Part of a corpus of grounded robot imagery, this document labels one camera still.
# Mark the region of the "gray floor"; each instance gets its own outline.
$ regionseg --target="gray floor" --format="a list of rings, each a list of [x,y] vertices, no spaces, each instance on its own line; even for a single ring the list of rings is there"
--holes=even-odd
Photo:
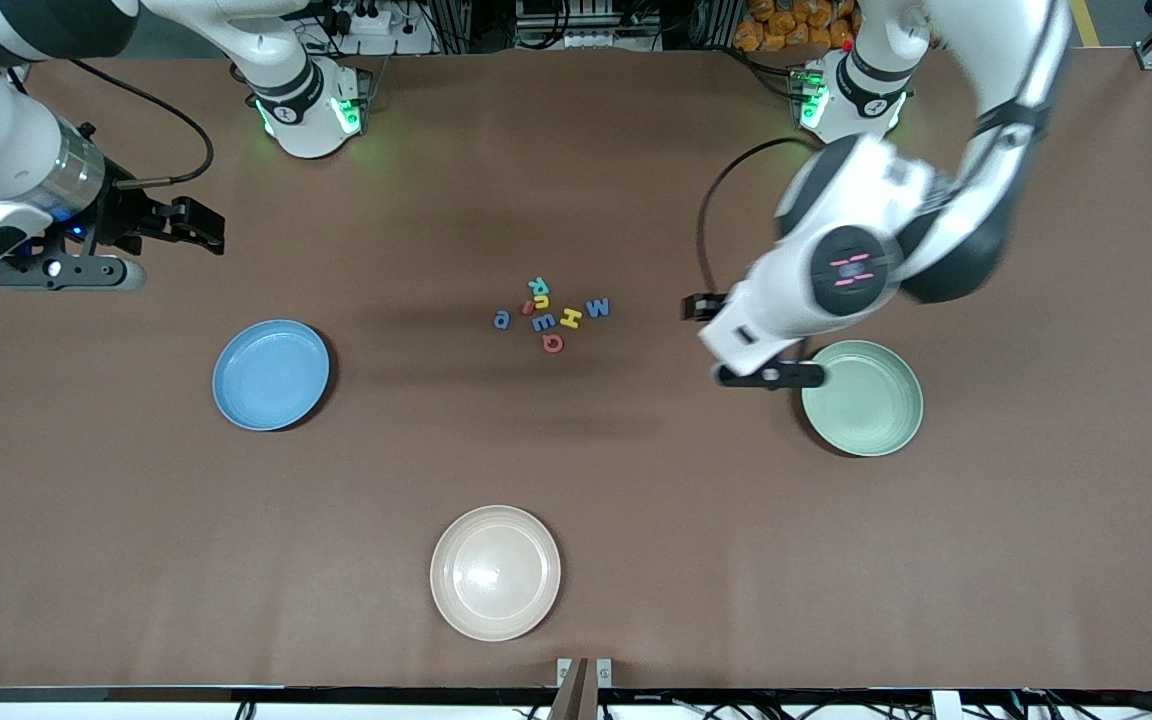
[[[1085,0],[1102,46],[1132,45],[1149,35],[1152,18],[1144,14],[1143,0]],[[210,41],[168,20],[143,13],[127,58],[219,58]]]

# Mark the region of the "brown table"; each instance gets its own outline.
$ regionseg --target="brown table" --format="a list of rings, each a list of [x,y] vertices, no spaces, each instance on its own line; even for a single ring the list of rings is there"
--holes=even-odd
[[[1152,73],[1129,51],[1075,51],[986,290],[840,333],[923,382],[922,433],[884,460],[819,450],[785,393],[714,386],[677,320],[705,187],[790,129],[732,60],[401,59],[369,135],[316,162],[218,61],[108,67],[214,135],[187,191],[228,252],[150,242],[128,295],[0,291],[0,684],[524,685],[589,653],[626,685],[1152,685]],[[67,65],[30,88],[142,176],[196,161]],[[972,115],[932,56],[896,137],[952,168]],[[803,159],[723,188],[723,283]],[[493,329],[538,274],[612,317],[559,356]],[[329,339],[338,387],[243,432],[212,364],[275,316]],[[493,502],[564,562],[553,614],[503,644],[429,597],[435,539]]]

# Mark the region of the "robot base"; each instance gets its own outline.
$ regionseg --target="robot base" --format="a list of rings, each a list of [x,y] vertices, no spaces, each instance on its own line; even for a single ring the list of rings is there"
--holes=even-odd
[[[864,118],[861,111],[851,105],[836,88],[832,88],[836,83],[838,63],[841,63],[844,58],[846,53],[842,50],[832,50],[819,60],[812,60],[806,65],[805,69],[809,73],[820,73],[819,77],[823,78],[823,84],[813,100],[795,106],[799,127],[819,137],[823,142],[833,142],[840,137],[861,135],[861,132],[867,132],[874,137],[887,135],[887,131],[896,127],[896,122],[900,120],[900,109],[901,105],[905,104],[905,96],[902,94],[900,100],[892,103],[876,118]]]
[[[323,70],[325,89],[300,123],[280,123],[257,104],[265,118],[265,132],[296,158],[329,156],[366,128],[371,73],[340,67],[326,58],[314,58],[314,65]]]

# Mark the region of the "white plate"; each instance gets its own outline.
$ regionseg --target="white plate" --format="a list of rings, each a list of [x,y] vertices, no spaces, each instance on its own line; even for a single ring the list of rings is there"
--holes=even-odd
[[[434,547],[429,584],[453,628],[476,641],[517,638],[558,598],[558,545],[530,511],[488,505],[454,521]]]

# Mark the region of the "blue plate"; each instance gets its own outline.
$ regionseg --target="blue plate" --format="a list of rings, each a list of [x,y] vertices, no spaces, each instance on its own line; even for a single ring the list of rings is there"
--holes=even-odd
[[[240,429],[285,429],[314,410],[329,372],[332,359],[319,333],[296,320],[265,320],[221,351],[211,396]]]

